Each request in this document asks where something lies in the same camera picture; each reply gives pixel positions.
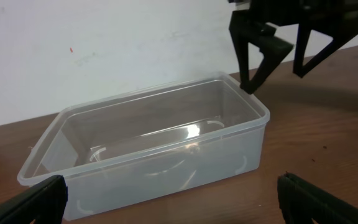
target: white wall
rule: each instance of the white wall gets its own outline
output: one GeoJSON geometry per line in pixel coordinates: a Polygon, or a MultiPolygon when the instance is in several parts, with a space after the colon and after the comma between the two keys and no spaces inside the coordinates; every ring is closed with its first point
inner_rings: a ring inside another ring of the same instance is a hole
{"type": "MultiPolygon", "coordinates": [[[[209,72],[236,72],[228,32],[233,9],[226,0],[0,0],[0,125],[209,72]]],[[[277,35],[295,43],[296,26],[277,35]]],[[[315,35],[307,54],[328,42],[315,35]]],[[[358,37],[346,47],[354,45],[358,37]]],[[[262,57],[257,49],[250,55],[255,68],[262,57]]]]}

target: brown table surface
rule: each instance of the brown table surface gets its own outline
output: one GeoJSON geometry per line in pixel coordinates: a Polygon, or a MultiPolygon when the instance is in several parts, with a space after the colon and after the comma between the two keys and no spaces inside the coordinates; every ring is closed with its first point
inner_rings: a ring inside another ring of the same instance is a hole
{"type": "MultiPolygon", "coordinates": [[[[257,170],[73,223],[283,223],[276,181],[286,171],[358,207],[358,47],[303,79],[291,66],[255,94],[271,112],[257,170]]],[[[17,173],[55,116],[0,126],[0,203],[27,188],[17,173]]]]}

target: transparent plastic box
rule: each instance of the transparent plastic box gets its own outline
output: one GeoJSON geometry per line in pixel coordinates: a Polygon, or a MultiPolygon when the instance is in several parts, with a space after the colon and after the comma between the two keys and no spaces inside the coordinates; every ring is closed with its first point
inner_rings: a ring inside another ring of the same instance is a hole
{"type": "Polygon", "coordinates": [[[121,208],[258,168],[268,109],[227,75],[63,110],[17,176],[63,175],[64,219],[121,208]]]}

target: black plastic object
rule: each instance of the black plastic object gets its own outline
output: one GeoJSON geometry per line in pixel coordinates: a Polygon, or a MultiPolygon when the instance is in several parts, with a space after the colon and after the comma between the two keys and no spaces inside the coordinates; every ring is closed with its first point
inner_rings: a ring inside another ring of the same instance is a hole
{"type": "Polygon", "coordinates": [[[234,11],[230,22],[230,34],[239,61],[240,88],[252,94],[291,52],[292,44],[274,36],[276,29],[267,24],[248,23],[249,12],[234,11]],[[248,44],[259,47],[264,59],[253,79],[249,78],[248,44]]]}
{"type": "Polygon", "coordinates": [[[54,175],[0,205],[0,224],[60,224],[67,203],[63,176],[54,175]]]}
{"type": "Polygon", "coordinates": [[[299,24],[293,72],[302,78],[358,34],[358,0],[251,0],[249,10],[234,11],[229,30],[239,61],[241,88],[249,94],[263,84],[292,49],[290,43],[274,37],[275,28],[267,22],[278,26],[299,24]],[[312,30],[332,37],[333,41],[304,66],[312,30]],[[251,80],[248,43],[264,55],[251,80]]]}
{"type": "Polygon", "coordinates": [[[294,174],[278,178],[278,201],[286,224],[358,223],[358,209],[294,174]]]}

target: container bottom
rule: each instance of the container bottom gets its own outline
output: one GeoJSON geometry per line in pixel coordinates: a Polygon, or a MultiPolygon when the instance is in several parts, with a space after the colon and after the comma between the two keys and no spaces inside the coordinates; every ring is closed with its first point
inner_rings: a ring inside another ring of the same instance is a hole
{"type": "Polygon", "coordinates": [[[169,144],[171,142],[182,141],[224,127],[225,125],[222,117],[216,116],[172,128],[154,131],[134,138],[109,142],[107,144],[91,147],[84,164],[127,155],[144,149],[169,144]]]}

